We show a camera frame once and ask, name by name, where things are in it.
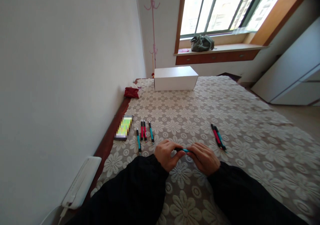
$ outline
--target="wooden drawer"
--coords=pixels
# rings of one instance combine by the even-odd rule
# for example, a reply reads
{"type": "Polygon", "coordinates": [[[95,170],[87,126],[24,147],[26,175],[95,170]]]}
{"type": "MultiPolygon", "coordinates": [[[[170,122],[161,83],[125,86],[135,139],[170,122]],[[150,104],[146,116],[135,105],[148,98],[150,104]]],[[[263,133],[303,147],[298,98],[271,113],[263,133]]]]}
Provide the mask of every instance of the wooden drawer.
{"type": "Polygon", "coordinates": [[[259,51],[260,50],[244,50],[197,55],[181,55],[177,56],[176,65],[253,60],[259,51]]]}

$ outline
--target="hand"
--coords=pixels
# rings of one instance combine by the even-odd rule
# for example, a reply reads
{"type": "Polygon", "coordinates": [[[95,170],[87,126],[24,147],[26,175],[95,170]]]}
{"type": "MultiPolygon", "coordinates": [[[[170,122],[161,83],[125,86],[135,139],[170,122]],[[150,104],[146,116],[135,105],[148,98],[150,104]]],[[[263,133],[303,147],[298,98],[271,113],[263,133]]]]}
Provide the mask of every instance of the hand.
{"type": "Polygon", "coordinates": [[[202,143],[194,143],[187,149],[194,153],[187,153],[187,155],[193,159],[199,171],[207,177],[214,174],[220,168],[220,161],[217,156],[202,143]]]}
{"type": "Polygon", "coordinates": [[[175,148],[183,148],[183,146],[166,139],[163,142],[160,142],[154,150],[155,157],[167,172],[170,172],[176,166],[179,159],[186,154],[184,151],[179,151],[176,155],[171,157],[171,152],[175,148]]]}

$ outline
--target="gray bag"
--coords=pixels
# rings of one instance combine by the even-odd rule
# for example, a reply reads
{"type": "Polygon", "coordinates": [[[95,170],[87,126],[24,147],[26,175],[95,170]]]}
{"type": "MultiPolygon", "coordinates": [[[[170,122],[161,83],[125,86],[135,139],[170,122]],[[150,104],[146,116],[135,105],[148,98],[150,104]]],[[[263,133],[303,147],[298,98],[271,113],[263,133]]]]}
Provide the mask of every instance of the gray bag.
{"type": "Polygon", "coordinates": [[[209,51],[214,48],[214,40],[207,35],[195,36],[191,40],[191,51],[201,52],[209,51]]]}

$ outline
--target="window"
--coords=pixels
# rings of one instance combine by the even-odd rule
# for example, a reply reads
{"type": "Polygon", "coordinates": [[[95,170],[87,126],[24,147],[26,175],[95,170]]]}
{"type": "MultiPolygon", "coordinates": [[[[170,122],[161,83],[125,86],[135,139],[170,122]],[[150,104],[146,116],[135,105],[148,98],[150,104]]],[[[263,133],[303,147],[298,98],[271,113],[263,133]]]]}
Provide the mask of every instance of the window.
{"type": "Polygon", "coordinates": [[[180,38],[257,31],[277,0],[185,0],[180,38]]]}

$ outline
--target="phone screen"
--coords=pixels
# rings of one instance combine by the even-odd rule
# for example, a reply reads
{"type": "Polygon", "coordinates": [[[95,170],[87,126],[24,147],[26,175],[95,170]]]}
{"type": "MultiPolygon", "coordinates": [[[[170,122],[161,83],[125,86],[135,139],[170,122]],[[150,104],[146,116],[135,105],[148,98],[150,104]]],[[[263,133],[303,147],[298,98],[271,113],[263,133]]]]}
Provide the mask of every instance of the phone screen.
{"type": "Polygon", "coordinates": [[[117,133],[114,136],[115,140],[126,140],[129,135],[129,130],[132,124],[133,116],[124,115],[117,133]]]}

